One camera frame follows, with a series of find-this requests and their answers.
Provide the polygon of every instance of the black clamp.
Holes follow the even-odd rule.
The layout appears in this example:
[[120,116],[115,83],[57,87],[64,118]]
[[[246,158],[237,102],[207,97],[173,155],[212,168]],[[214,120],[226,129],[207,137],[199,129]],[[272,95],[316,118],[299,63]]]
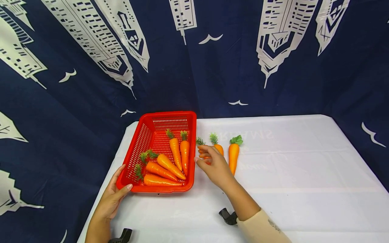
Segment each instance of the black clamp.
[[132,229],[123,229],[120,238],[110,239],[108,243],[128,243],[130,241]]
[[219,215],[224,219],[224,222],[226,222],[226,224],[228,225],[235,225],[237,223],[237,214],[235,213],[235,211],[230,214],[226,208],[222,209],[220,212],[219,212]]

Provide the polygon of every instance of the carrot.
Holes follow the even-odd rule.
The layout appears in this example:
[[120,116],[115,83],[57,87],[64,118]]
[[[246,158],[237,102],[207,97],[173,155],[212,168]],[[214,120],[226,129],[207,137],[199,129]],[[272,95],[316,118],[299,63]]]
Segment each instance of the carrot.
[[181,151],[182,170],[184,171],[184,175],[188,175],[189,148],[190,148],[190,144],[188,142],[188,132],[181,131],[181,138],[182,141],[180,143],[180,151]]
[[[196,144],[197,144],[197,147],[200,146],[200,145],[206,145],[206,143],[205,143],[205,142],[203,141],[203,139],[200,138],[200,137],[197,137],[197,139],[196,139]],[[210,157],[205,157],[205,156],[203,155],[203,153],[205,153],[204,150],[199,149],[198,152],[200,153],[200,155],[199,155],[200,158],[204,158],[204,159],[209,159],[209,158],[210,158]]]
[[166,130],[166,135],[170,138],[170,149],[173,152],[174,163],[179,170],[182,170],[180,146],[178,139],[176,139],[170,129]]
[[159,175],[163,178],[178,182],[177,177],[175,177],[172,172],[162,168],[159,164],[155,162],[148,162],[146,165],[146,171]]
[[145,183],[145,185],[148,186],[164,186],[164,187],[182,186],[182,183],[180,182],[173,182],[169,179],[161,178],[159,176],[152,175],[152,174],[145,175],[143,182]]
[[140,161],[142,161],[142,163],[144,164],[147,164],[146,160],[147,160],[147,157],[149,156],[149,153],[146,151],[146,152],[143,152],[139,155],[139,158],[140,158]]
[[146,152],[149,154],[150,159],[156,159],[158,157],[158,154],[154,153],[151,149],[147,150]]
[[170,161],[170,159],[166,155],[164,154],[158,155],[157,163],[163,168],[172,172],[178,178],[186,180],[185,175]]
[[214,145],[214,147],[219,151],[219,153],[224,156],[223,147],[217,143],[216,133],[211,133],[209,135],[209,139],[211,140],[211,143]]
[[139,180],[143,180],[143,175],[142,175],[142,167],[140,166],[140,164],[136,164],[135,167],[135,180],[136,181],[139,181]]
[[230,147],[228,148],[228,157],[230,170],[233,175],[235,175],[235,170],[237,169],[238,155],[239,155],[239,145],[243,143],[242,136],[234,137],[230,140]]

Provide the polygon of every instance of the table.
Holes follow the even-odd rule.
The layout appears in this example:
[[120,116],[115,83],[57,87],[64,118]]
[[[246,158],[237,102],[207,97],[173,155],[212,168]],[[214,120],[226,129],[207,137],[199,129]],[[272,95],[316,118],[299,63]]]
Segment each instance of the table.
[[[79,243],[136,126],[127,127]],[[208,138],[210,132],[219,135],[225,151],[233,136],[242,135],[235,177],[293,243],[389,242],[389,194],[332,118],[198,119],[197,136]],[[218,215],[224,207],[233,212],[224,193],[196,167],[186,193],[127,196],[112,221],[112,236],[130,228],[131,242],[245,242],[237,226]]]

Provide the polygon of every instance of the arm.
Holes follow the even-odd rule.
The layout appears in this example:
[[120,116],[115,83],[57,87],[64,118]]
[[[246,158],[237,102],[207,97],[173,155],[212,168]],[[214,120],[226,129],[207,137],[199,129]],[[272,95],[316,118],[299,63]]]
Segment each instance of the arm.
[[288,237],[237,182],[219,151],[206,145],[199,146],[199,149],[206,151],[202,157],[211,158],[206,160],[195,158],[197,165],[227,195],[238,216],[238,227],[248,242],[290,243]]
[[115,172],[98,203],[86,231],[85,243],[108,243],[111,239],[111,220],[116,216],[123,198],[132,188],[132,184],[118,190],[116,180],[125,165]]

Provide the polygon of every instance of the beige sleeve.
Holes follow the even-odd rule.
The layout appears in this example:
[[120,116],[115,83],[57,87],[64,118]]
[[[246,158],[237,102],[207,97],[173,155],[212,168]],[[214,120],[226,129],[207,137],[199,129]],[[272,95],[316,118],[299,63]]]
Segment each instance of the beige sleeve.
[[263,210],[246,221],[237,219],[237,223],[249,243],[291,243]]

